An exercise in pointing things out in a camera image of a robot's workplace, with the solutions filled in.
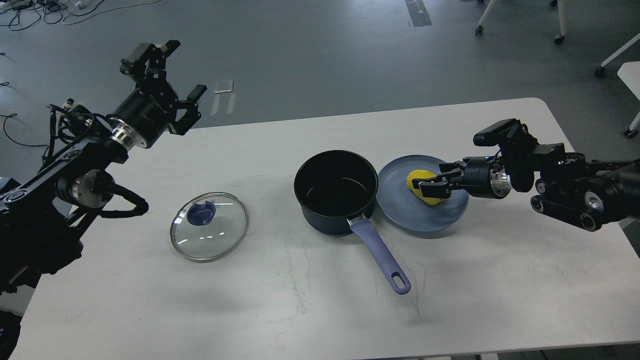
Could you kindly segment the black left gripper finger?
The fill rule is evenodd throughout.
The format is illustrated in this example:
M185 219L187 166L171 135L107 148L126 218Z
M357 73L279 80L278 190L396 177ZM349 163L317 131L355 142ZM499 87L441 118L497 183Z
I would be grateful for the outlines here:
M197 84L185 100L179 100L175 103L176 110L185 110L185 112L178 120L172 120L169 123L169 132L172 135L184 136L201 119L199 100L207 90L206 85Z
M181 46L177 39L165 44L140 43L120 61L119 71L134 82L135 91L171 89L167 80L167 59Z

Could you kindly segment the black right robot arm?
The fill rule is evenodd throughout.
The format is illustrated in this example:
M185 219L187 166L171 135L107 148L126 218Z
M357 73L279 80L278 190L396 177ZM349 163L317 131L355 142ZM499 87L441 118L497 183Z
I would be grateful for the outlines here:
M439 173L411 178L423 198L448 199L454 191L474 198L504 199L511 192L537 192L530 205L538 214L586 231L639 219L639 160L588 161L563 143L541 144L516 118L497 121L473 137L478 147L499 148L491 156L442 162Z

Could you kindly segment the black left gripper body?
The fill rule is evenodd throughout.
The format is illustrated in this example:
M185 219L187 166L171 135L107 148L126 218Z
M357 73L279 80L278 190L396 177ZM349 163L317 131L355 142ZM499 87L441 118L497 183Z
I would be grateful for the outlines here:
M109 115L109 138L126 150L150 149L176 120L178 94L166 75L139 78L131 94Z

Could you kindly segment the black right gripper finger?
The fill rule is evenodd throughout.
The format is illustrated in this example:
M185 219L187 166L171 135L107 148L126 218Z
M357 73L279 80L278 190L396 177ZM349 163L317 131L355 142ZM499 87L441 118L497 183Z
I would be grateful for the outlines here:
M441 179L461 179L466 172L467 163L465 161L441 162L438 165Z
M459 191L462 177L461 173L441 173L418 178L418 194L425 199L449 199L454 191Z

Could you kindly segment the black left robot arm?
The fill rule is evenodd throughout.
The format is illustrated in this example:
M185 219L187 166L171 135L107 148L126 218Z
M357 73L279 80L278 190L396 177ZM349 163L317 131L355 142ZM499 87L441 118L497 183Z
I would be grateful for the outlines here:
M183 136L201 119L198 84L180 99L167 80L166 61L181 45L140 43L119 70L133 91L107 115L68 99L49 105L49 143L38 173L18 183L1 179L1 292L14 294L32 278L53 275L82 257L82 235L96 218L126 219L147 201L107 172L129 152L149 149L164 132Z

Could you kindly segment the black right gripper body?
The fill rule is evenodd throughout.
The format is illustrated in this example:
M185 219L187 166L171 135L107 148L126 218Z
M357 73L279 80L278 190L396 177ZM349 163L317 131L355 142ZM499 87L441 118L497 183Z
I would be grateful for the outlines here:
M462 170L459 188L474 198L503 199L512 191L501 156L465 157L455 164Z

